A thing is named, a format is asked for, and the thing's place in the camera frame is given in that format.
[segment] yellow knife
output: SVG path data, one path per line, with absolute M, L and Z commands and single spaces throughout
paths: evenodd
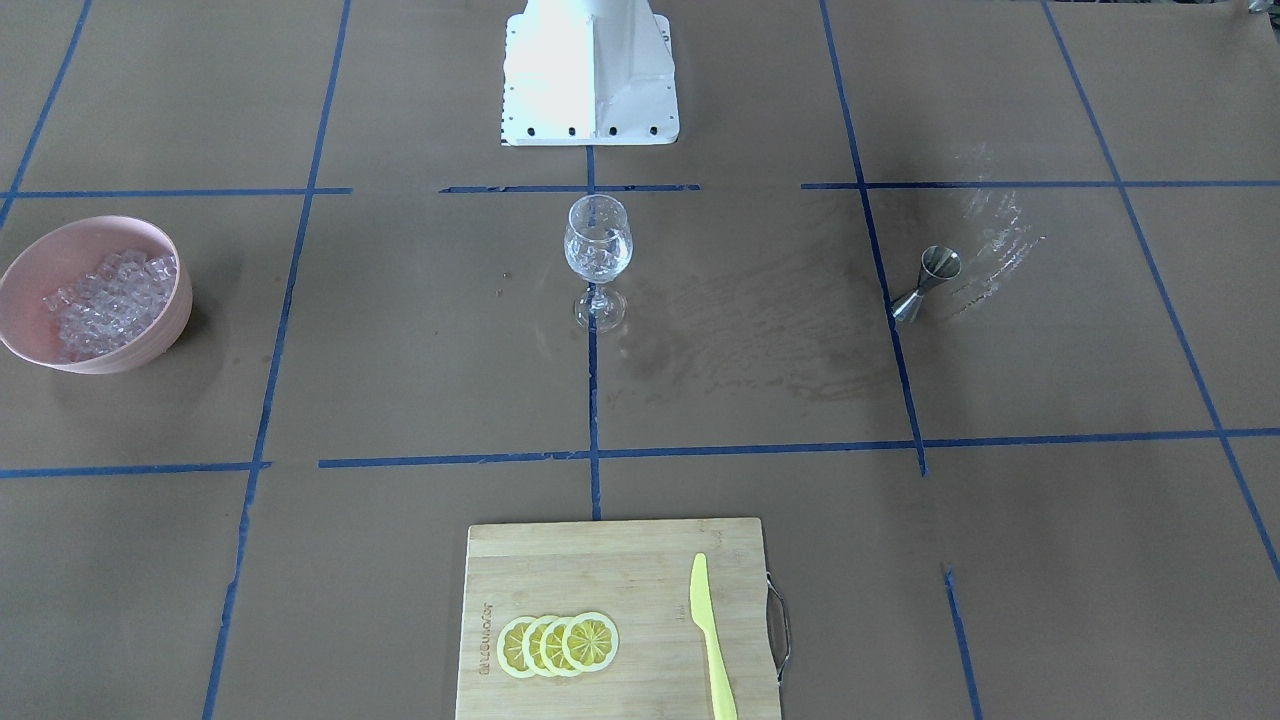
M 701 552 L 694 556 L 694 571 L 689 575 L 689 615 L 694 619 L 694 624 L 701 628 L 703 635 L 707 638 L 707 671 L 712 685 L 712 712 L 716 714 L 716 720 L 737 720 L 733 691 L 728 687 L 728 671 L 724 670 L 724 657 L 719 652 L 719 635 L 716 634 L 712 587 L 707 580 L 707 556 Z

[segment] glass base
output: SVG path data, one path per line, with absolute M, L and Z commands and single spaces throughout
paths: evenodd
M 586 292 L 573 302 L 573 316 L 582 328 L 590 328 L 591 318 L 595 318 L 595 332 L 612 331 L 622 323 L 622 315 L 627 311 L 627 301 L 618 291 L 607 286 L 586 288 Z

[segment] cutting board handle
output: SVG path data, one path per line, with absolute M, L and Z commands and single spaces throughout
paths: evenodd
M 769 633 L 769 652 L 773 653 L 773 666 L 778 670 L 778 687 L 781 688 L 782 676 L 786 674 L 787 665 L 791 662 L 791 614 L 787 612 L 787 601 L 782 597 L 782 593 L 778 592 L 777 585 L 773 584 L 773 575 L 769 574 L 768 570 L 764 571 L 764 583 L 769 587 L 769 594 L 765 598 L 764 620 L 765 628 Z M 778 657 L 777 650 L 774 650 L 777 648 L 777 642 L 774 642 L 776 634 L 773 632 L 774 615 L 769 612 L 768 607 L 771 600 L 777 600 L 778 618 L 782 623 L 783 647 L 781 659 Z

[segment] blue tape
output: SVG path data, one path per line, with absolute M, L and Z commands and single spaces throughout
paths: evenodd
M 311 155 L 311 172 L 307 176 L 307 191 L 315 191 L 316 178 L 320 174 L 320 160 L 324 155 L 324 140 L 329 128 L 329 111 L 333 109 L 333 96 L 338 86 L 338 69 L 342 65 L 342 50 L 347 40 L 347 22 L 351 18 L 351 0 L 343 0 L 342 19 L 338 23 L 338 41 L 333 50 L 333 64 L 329 68 L 329 85 L 325 88 L 324 105 L 320 110 L 320 126 L 316 128 L 316 142 Z M 280 307 L 280 322 L 275 331 L 275 348 L 271 352 L 271 369 L 266 378 L 266 392 L 262 396 L 262 416 L 259 420 L 257 439 L 253 445 L 253 461 L 261 462 L 262 451 L 266 445 L 266 429 L 271 421 L 271 406 L 275 401 L 275 386 L 280 373 L 280 357 L 284 355 L 284 338 L 288 334 L 289 313 L 293 307 L 293 288 L 298 279 L 298 263 L 302 258 L 302 246 L 307 234 L 307 224 L 311 219 L 311 202 L 315 192 L 307 192 L 302 200 L 302 214 L 298 219 L 298 233 L 293 241 L 293 255 L 289 260 L 289 279 L 284 287 L 284 302 Z M 214 664 L 209 673 L 209 688 L 205 692 L 204 720 L 212 720 L 214 707 L 218 703 L 218 687 L 221 682 L 223 660 L 227 653 L 227 638 L 230 635 L 232 616 L 236 610 L 236 594 L 239 588 L 241 568 L 244 562 L 244 550 L 248 542 L 250 507 L 257 495 L 257 479 L 260 469 L 250 471 L 248 482 L 244 487 L 244 505 L 241 509 L 239 539 L 236 547 L 236 573 L 230 584 L 227 585 L 227 596 L 223 600 L 221 625 L 218 630 L 218 644 L 214 650 Z
M 901 441 L 815 442 L 787 445 L 719 445 L 701 447 L 635 447 L 602 450 L 600 457 L 690 457 L 705 455 L 787 455 L 797 452 L 865 452 L 870 450 L 913 450 L 915 443 Z
M 93 465 L 84 468 L 0 469 L 0 479 L 90 478 L 108 475 L 179 475 L 184 473 L 237 473 L 270 466 L 270 462 L 191 462 L 178 465 Z
M 870 197 L 867 193 L 867 177 L 863 174 L 863 160 L 858 151 L 854 118 L 849 110 L 849 97 L 845 94 L 845 79 L 840 69 L 840 55 L 836 53 L 836 38 L 831 31 L 831 15 L 827 12 L 827 0 L 818 0 L 818 4 L 822 9 L 823 31 L 827 35 L 827 51 L 831 54 L 831 69 L 836 76 L 836 92 L 840 96 L 840 109 L 845 115 L 845 132 L 849 135 L 849 154 L 854 160 L 854 174 L 858 176 L 858 188 L 863 201 L 863 217 L 867 220 L 867 236 L 872 245 L 872 258 L 876 260 L 876 277 L 879 279 L 881 296 L 884 301 L 884 320 L 888 324 L 890 338 L 893 341 L 893 359 L 897 361 L 897 377 L 902 384 L 902 401 L 906 405 L 906 416 L 911 424 L 911 438 L 915 442 L 920 475 L 928 475 L 929 464 L 924 456 L 924 442 L 920 438 L 920 420 L 915 414 L 915 398 L 911 396 L 911 379 L 906 372 L 906 357 L 902 355 L 902 340 L 897 334 L 897 323 L 893 320 L 893 300 L 890 295 L 888 279 L 884 274 L 884 259 L 881 255 L 879 237 L 876 232 L 876 218 L 872 215 Z
M 591 283 L 591 292 L 595 292 L 595 283 Z M 600 520 L 603 519 L 600 507 L 600 388 L 595 334 L 595 316 L 593 315 L 586 329 L 588 428 L 591 436 L 591 519 Z
M 1001 447 L 1016 445 L 1075 445 L 1105 442 L 1153 442 L 1162 439 L 1210 439 L 1217 430 L 1167 430 L 1149 433 L 1093 433 L 1078 436 L 1009 436 L 927 439 L 925 447 Z
M 1267 553 L 1267 560 L 1271 561 L 1271 571 L 1275 574 L 1276 580 L 1280 580 L 1280 556 L 1276 555 L 1276 546 L 1271 542 L 1271 534 L 1267 532 L 1266 523 L 1262 521 L 1262 512 L 1258 511 L 1258 503 L 1253 500 L 1253 491 L 1249 489 L 1249 483 L 1244 479 L 1244 471 L 1240 470 L 1240 464 L 1235 460 L 1235 450 L 1231 448 L 1231 443 L 1226 439 L 1225 433 L 1219 438 L 1219 442 L 1222 443 L 1222 452 L 1226 454 L 1226 461 L 1231 465 L 1231 474 L 1235 475 L 1235 484 L 1240 488 L 1244 506 L 1249 509 L 1249 518 L 1253 519 L 1253 529 L 1258 532 L 1258 537 L 1262 539 L 1262 548 Z
M 599 437 L 598 411 L 594 413 L 593 416 L 596 418 L 596 421 L 594 424 L 596 427 L 596 437 Z M 1242 428 L 1242 429 L 1226 430 L 1226 434 L 1230 437 L 1280 437 L 1280 428 Z M 1157 430 L 1146 433 L 1084 433 L 1084 434 L 1059 434 L 1059 436 L 934 438 L 934 439 L 924 439 L 924 446 L 929 448 L 1007 447 L 1007 446 L 1038 446 L 1038 445 L 1089 445 L 1089 443 L 1115 443 L 1115 442 L 1167 442 L 1167 441 L 1213 439 L 1217 437 L 1219 437 L 1217 430 L 1211 430 L 1211 429 Z M 599 448 L 599 442 L 596 442 L 596 455 L 602 460 L 620 460 L 620 459 L 635 459 L 635 457 L 692 457 L 692 456 L 716 456 L 716 455 L 870 452 L 881 450 L 913 450 L 914 447 L 915 442 L 910 439 L 773 443 L 773 445 L 723 445 L 723 446 L 713 445 L 713 446 L 692 446 L 692 447 L 623 447 L 613 450 Z M 498 462 L 589 460 L 590 457 L 591 457 L 590 450 L 556 450 L 547 452 L 495 452 L 495 454 L 476 454 L 476 455 L 340 457 L 340 459 L 320 460 L 317 465 L 321 469 L 387 468 L 398 465 L 483 465 L 483 464 L 498 464 Z M 262 465 L 266 466 L 270 464 L 264 462 Z
M 1280 181 L 1123 181 L 1125 187 L 1280 187 Z
M 946 181 L 946 182 L 806 182 L 800 190 L 980 190 L 1018 187 L 1115 187 L 1115 181 Z
M 60 200 L 73 197 L 241 197 L 261 195 L 351 195 L 349 187 L 223 187 L 209 190 L 36 190 L 14 193 L 20 200 Z
M 1277 437 L 1280 428 L 1247 428 L 1226 430 L 1226 437 Z
M 81 35 L 84 32 L 84 22 L 88 20 L 88 12 L 92 6 L 93 0 L 84 0 L 84 5 L 81 6 L 79 18 L 76 19 L 76 31 L 72 32 L 70 42 L 67 44 L 67 53 L 63 54 L 63 64 L 58 67 L 54 85 L 49 88 L 49 96 L 45 97 L 45 106 L 40 109 L 36 127 L 31 131 L 31 138 L 27 140 L 27 149 L 22 154 L 22 161 L 18 163 L 18 172 L 14 173 L 13 183 L 9 184 L 9 196 L 5 197 L 4 205 L 0 205 L 0 228 L 9 219 L 9 210 L 13 208 L 18 188 L 22 187 L 22 178 L 27 174 L 31 158 L 36 154 L 36 143 L 40 142 L 40 133 L 44 132 L 45 122 L 49 120 L 49 111 L 52 110 L 54 100 L 58 99 L 58 91 L 63 87 L 63 78 L 67 77 L 67 68 L 70 67 L 72 58 L 76 55 L 76 47 L 79 45 Z
M 1187 364 L 1190 366 L 1192 375 L 1196 378 L 1196 387 L 1199 388 L 1201 398 L 1204 401 L 1204 409 L 1208 410 L 1210 420 L 1212 420 L 1219 442 L 1222 445 L 1222 452 L 1226 455 L 1228 464 L 1231 466 L 1231 473 L 1235 475 L 1235 482 L 1240 488 L 1240 495 L 1243 496 L 1244 503 L 1253 519 L 1253 527 L 1258 533 L 1258 538 L 1262 541 L 1262 547 L 1267 553 L 1267 560 L 1271 562 L 1271 570 L 1276 579 L 1280 580 L 1280 559 L 1276 557 L 1275 544 L 1271 542 L 1271 536 L 1267 533 L 1266 524 L 1262 521 L 1257 503 L 1253 501 L 1253 493 L 1249 491 L 1249 483 L 1245 480 L 1244 473 L 1240 470 L 1240 466 L 1235 460 L 1235 451 L 1231 448 L 1231 441 L 1222 427 L 1222 420 L 1217 414 L 1217 409 L 1213 406 L 1213 397 L 1208 392 L 1208 384 L 1204 382 L 1204 375 L 1201 373 L 1199 364 L 1196 361 L 1196 355 L 1192 352 L 1190 342 L 1187 340 L 1187 333 L 1183 331 L 1183 323 L 1178 319 L 1178 313 L 1174 309 L 1174 301 L 1169 296 L 1169 290 L 1165 287 L 1165 281 L 1160 274 L 1160 268 L 1156 265 L 1156 258 L 1151 252 L 1151 245 L 1147 242 L 1147 234 L 1142 229 L 1142 223 L 1138 222 L 1138 213 L 1134 210 L 1133 201 L 1129 199 L 1129 191 L 1125 188 L 1125 183 L 1120 179 L 1120 169 L 1116 167 L 1115 158 L 1111 155 L 1111 147 L 1107 145 L 1107 140 L 1102 135 L 1102 126 L 1098 124 L 1098 118 L 1093 111 L 1093 105 L 1089 102 L 1089 96 L 1084 92 L 1084 85 L 1080 82 L 1080 76 L 1075 69 L 1075 63 L 1071 61 L 1071 54 L 1066 49 L 1066 41 L 1062 38 L 1062 32 L 1057 27 L 1057 20 L 1053 19 L 1053 12 L 1050 9 L 1047 0 L 1041 0 L 1041 9 L 1044 12 L 1044 18 L 1048 20 L 1050 28 L 1053 31 L 1053 37 L 1057 40 L 1059 50 L 1062 51 L 1062 59 L 1066 61 L 1066 69 L 1071 74 L 1071 82 L 1075 83 L 1075 91 L 1080 95 L 1080 102 L 1084 104 L 1084 110 L 1089 117 L 1089 124 L 1093 126 L 1093 132 L 1098 138 L 1098 146 L 1102 149 L 1102 156 L 1107 161 L 1107 168 L 1111 169 L 1112 177 L 1116 179 L 1120 199 L 1124 201 L 1125 213 L 1129 214 L 1129 222 L 1133 223 L 1133 231 L 1138 236 L 1138 243 L 1142 246 L 1142 254 L 1147 260 L 1147 268 L 1151 270 L 1151 277 L 1156 283 L 1156 290 L 1160 292 L 1160 300 L 1165 304 L 1165 311 L 1169 314 L 1169 320 L 1174 325 L 1178 342 L 1183 347 L 1183 355 L 1187 356 Z
M 956 644 L 960 646 L 960 664 L 964 666 L 964 682 L 969 688 L 969 706 L 973 720 L 982 720 L 982 701 L 978 698 L 978 679 L 973 673 L 973 659 L 969 655 L 969 638 L 964 632 L 964 618 L 960 616 L 960 601 L 956 598 L 955 578 L 948 565 L 943 580 L 947 585 L 947 603 L 951 606 L 951 624 L 956 630 Z
M 456 184 L 445 187 L 440 195 L 486 195 L 508 192 L 698 192 L 703 186 L 687 184 Z
M 586 192 L 595 193 L 595 146 L 586 146 Z
M 227 584 L 227 594 L 223 597 L 223 614 L 218 625 L 218 643 L 214 646 L 214 665 L 209 671 L 209 687 L 205 691 L 202 720 L 212 720 L 214 706 L 218 702 L 218 687 L 223 680 L 223 660 L 227 657 L 227 639 L 230 637 L 236 594 L 239 592 L 239 577 L 244 566 L 244 547 L 248 542 L 250 524 L 248 509 L 253 505 L 253 498 L 257 495 L 257 475 L 259 469 L 255 468 L 244 483 L 244 505 L 241 506 L 239 530 L 236 539 L 236 570 L 232 573 L 232 582 Z
M 585 450 L 557 450 L 550 452 L 498 452 L 490 455 L 422 455 L 406 457 L 338 457 L 321 460 L 323 470 L 337 468 L 396 468 L 406 465 L 489 465 L 497 462 L 541 462 L 548 460 L 585 460 Z

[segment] wooden cutting board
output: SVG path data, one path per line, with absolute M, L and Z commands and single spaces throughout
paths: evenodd
M 707 553 L 739 717 L 781 720 L 755 518 L 471 527 L 457 720 L 710 720 L 703 634 L 689 618 L 698 552 Z M 509 620 L 591 610 L 618 626 L 618 652 L 604 670 L 516 679 L 498 666 L 498 633 Z

